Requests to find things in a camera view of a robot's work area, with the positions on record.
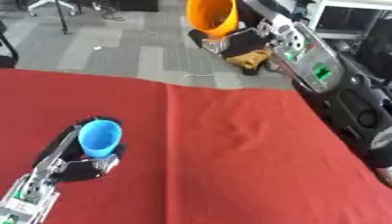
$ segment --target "table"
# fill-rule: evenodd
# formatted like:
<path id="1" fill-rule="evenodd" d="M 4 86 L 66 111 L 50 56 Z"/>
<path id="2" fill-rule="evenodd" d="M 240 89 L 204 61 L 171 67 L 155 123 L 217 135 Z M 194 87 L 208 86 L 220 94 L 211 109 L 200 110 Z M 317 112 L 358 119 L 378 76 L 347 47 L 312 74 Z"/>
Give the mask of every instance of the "table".
<path id="1" fill-rule="evenodd" d="M 2 70 L 0 102 L 0 195 L 67 125 L 123 121 L 123 161 L 60 184 L 47 224 L 392 221 L 392 190 L 293 91 Z"/>
<path id="2" fill-rule="evenodd" d="M 317 3 L 313 6 L 314 12 L 311 15 L 309 24 L 309 27 L 313 30 L 317 28 L 327 6 L 392 11 L 391 0 L 315 0 L 315 2 Z"/>

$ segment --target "red fabric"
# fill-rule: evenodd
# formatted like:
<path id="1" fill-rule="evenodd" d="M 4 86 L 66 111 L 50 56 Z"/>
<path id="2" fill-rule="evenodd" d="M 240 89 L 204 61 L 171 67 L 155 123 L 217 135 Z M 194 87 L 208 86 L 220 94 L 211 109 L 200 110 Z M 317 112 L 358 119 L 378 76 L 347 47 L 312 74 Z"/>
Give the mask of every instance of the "red fabric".
<path id="1" fill-rule="evenodd" d="M 297 93 L 3 70 L 0 195 L 62 129 L 123 121 L 107 177 L 60 184 L 45 223 L 391 223 L 382 185 Z"/>

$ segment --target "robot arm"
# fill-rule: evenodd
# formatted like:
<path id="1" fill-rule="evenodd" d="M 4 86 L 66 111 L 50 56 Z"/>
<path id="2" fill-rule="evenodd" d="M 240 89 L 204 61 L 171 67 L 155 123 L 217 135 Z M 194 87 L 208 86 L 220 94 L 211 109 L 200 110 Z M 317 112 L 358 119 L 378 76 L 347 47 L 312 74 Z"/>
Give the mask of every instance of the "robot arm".
<path id="1" fill-rule="evenodd" d="M 257 29 L 272 49 L 270 60 L 335 134 L 388 186 L 392 186 L 392 85 L 351 56 L 335 52 L 302 23 L 243 0 L 263 17 Z"/>
<path id="2" fill-rule="evenodd" d="M 0 201 L 0 224 L 42 223 L 60 196 L 55 189 L 58 182 L 99 178 L 118 165 L 125 149 L 121 144 L 108 157 L 82 158 L 77 136 L 95 119 L 102 118 L 67 128 L 38 155 L 32 172 L 19 178 Z"/>

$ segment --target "gray carpet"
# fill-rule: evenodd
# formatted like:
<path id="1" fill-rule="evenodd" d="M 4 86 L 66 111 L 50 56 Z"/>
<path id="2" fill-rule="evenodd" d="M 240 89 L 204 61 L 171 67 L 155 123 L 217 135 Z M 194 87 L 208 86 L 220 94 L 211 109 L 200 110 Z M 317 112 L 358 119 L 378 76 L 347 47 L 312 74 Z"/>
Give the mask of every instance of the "gray carpet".
<path id="1" fill-rule="evenodd" d="M 239 69 L 195 47 L 186 36 L 184 0 L 160 0 L 160 12 L 118 12 L 125 21 L 104 20 L 102 12 L 66 17 L 63 35 L 53 5 L 38 17 L 4 7 L 6 36 L 20 52 L 18 68 L 137 77 L 207 88 L 291 89 L 290 80 L 267 71 L 244 76 Z"/>

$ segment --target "wire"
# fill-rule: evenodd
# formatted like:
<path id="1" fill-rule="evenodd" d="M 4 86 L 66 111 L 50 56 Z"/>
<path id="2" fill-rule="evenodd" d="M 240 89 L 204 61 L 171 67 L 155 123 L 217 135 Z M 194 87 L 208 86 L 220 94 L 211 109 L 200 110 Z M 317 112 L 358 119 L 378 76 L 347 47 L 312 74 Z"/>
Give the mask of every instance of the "wire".
<path id="1" fill-rule="evenodd" d="M 210 73 L 210 74 L 192 74 L 192 73 L 189 73 L 189 74 L 184 75 L 183 77 L 181 77 L 181 79 L 178 80 L 178 83 L 179 84 L 184 84 L 184 83 L 181 83 L 182 80 L 184 78 L 186 78 L 186 77 L 191 77 L 191 76 L 195 76 L 195 77 L 211 77 L 211 76 L 214 76 L 214 74 L 213 73 Z"/>
<path id="2" fill-rule="evenodd" d="M 101 5 L 101 7 L 105 10 L 105 12 L 103 12 L 103 14 L 102 14 L 103 19 L 114 20 L 114 21 L 118 21 L 118 22 L 125 21 L 125 18 L 116 16 L 117 10 L 115 10 L 114 8 L 111 8 L 111 7 L 108 7 L 105 5 Z"/>
<path id="3" fill-rule="evenodd" d="M 118 21 L 118 22 L 125 21 L 125 18 L 117 17 L 115 15 L 117 13 L 117 10 L 114 7 L 111 7 L 110 5 L 111 5 L 111 3 L 109 0 L 97 0 L 96 2 L 93 2 L 93 7 L 96 10 L 98 10 L 98 11 L 103 10 L 104 11 L 103 14 L 101 15 L 101 17 L 103 19 L 114 20 L 114 21 Z"/>

